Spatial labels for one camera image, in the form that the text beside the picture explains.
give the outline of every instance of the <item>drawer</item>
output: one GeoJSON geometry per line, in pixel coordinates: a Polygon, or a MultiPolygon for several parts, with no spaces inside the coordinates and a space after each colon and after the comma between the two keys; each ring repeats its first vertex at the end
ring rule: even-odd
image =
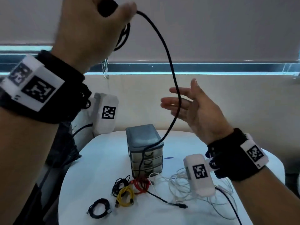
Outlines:
{"type": "MultiPolygon", "coordinates": [[[[140,162],[142,160],[142,153],[130,153],[132,162],[140,162]]],[[[153,151],[145,152],[144,160],[151,160],[163,155],[163,147],[153,151]]]]}
{"type": "MultiPolygon", "coordinates": [[[[162,171],[163,171],[163,164],[161,164],[159,166],[156,166],[156,167],[153,167],[153,168],[150,168],[150,169],[147,169],[147,170],[141,170],[140,177],[141,178],[148,178],[151,173],[153,173],[153,172],[162,173],[162,171]]],[[[138,170],[132,170],[133,178],[136,178],[138,174],[139,174],[138,170]]]]}
{"type": "MultiPolygon", "coordinates": [[[[161,163],[163,163],[162,156],[160,156],[156,159],[152,159],[152,160],[144,160],[144,162],[142,163],[142,166],[141,166],[141,170],[156,167],[156,166],[160,165],[161,163]]],[[[140,162],[131,162],[131,167],[133,170],[139,170],[139,166],[140,166],[140,162]]]]}

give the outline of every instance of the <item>qr code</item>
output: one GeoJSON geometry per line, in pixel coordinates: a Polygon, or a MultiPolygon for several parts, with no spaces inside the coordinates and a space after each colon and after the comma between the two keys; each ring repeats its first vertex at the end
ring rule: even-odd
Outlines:
{"type": "Polygon", "coordinates": [[[102,118],[104,119],[114,119],[116,107],[113,106],[103,106],[102,118]]]}
{"type": "Polygon", "coordinates": [[[193,166],[193,170],[194,170],[196,179],[208,177],[204,164],[199,164],[199,165],[193,166]]]}
{"type": "Polygon", "coordinates": [[[36,99],[37,101],[44,103],[49,96],[54,92],[55,87],[42,80],[41,78],[34,76],[28,84],[23,87],[21,92],[36,99]]]}
{"type": "Polygon", "coordinates": [[[19,86],[32,73],[24,63],[20,63],[8,76],[15,85],[19,86]]]}
{"type": "Polygon", "coordinates": [[[252,148],[250,148],[247,151],[247,153],[254,162],[257,162],[260,158],[263,157],[262,151],[256,145],[254,145],[252,148]]]}

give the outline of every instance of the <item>tabletop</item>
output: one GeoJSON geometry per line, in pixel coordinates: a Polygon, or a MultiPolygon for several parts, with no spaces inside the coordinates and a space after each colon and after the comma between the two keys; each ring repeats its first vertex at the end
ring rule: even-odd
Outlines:
{"type": "MultiPolygon", "coordinates": [[[[158,130],[162,137],[165,130],[158,130]]],[[[164,140],[163,156],[172,159],[163,160],[162,175],[170,177],[183,168],[183,159],[187,155],[205,154],[206,145],[190,132],[171,131],[164,140]]],[[[268,151],[268,167],[284,183],[285,173],[282,162],[268,151]]],[[[118,131],[102,134],[90,141],[80,152],[82,157],[70,166],[62,184],[58,221],[60,225],[94,225],[94,224],[238,224],[238,221],[220,217],[205,201],[193,200],[186,204],[187,209],[164,204],[150,194],[141,194],[134,199],[134,205],[114,208],[115,198],[111,189],[118,178],[131,175],[130,158],[127,150],[126,132],[118,131]],[[92,219],[86,214],[90,205],[99,198],[109,200],[112,213],[102,219],[92,219]]],[[[167,183],[156,187],[159,195],[165,200],[172,200],[167,183]]],[[[252,224],[236,192],[233,194],[238,207],[238,215],[243,224],[252,224]]],[[[221,194],[217,194],[219,203],[226,203],[221,194]]],[[[101,214],[104,206],[95,209],[101,214]]],[[[226,217],[234,217],[229,204],[218,205],[218,211],[226,217]]]]}

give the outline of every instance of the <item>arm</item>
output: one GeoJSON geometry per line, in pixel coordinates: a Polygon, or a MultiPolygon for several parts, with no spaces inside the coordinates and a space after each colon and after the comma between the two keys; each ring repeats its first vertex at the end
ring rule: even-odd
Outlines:
{"type": "MultiPolygon", "coordinates": [[[[220,108],[203,92],[197,81],[191,88],[180,88],[182,99],[179,118],[207,145],[233,132],[220,108]]],[[[176,114],[178,98],[161,99],[161,107],[176,114]]],[[[300,200],[268,169],[241,182],[232,182],[254,225],[296,225],[300,223],[300,200]]]]}
{"type": "MultiPolygon", "coordinates": [[[[124,26],[137,11],[124,4],[110,17],[97,12],[101,0],[64,0],[52,54],[85,73],[114,50],[124,26]]],[[[53,143],[58,125],[19,116],[0,107],[0,224],[19,215],[53,143]]]]}

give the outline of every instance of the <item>gray lid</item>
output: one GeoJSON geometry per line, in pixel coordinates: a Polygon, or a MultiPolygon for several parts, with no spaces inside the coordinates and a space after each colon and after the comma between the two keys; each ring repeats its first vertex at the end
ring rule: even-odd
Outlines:
{"type": "MultiPolygon", "coordinates": [[[[145,147],[155,144],[161,140],[154,125],[141,125],[126,128],[128,149],[132,153],[141,153],[145,147]]],[[[163,142],[155,147],[149,148],[147,151],[153,151],[163,147],[163,142]]]]}

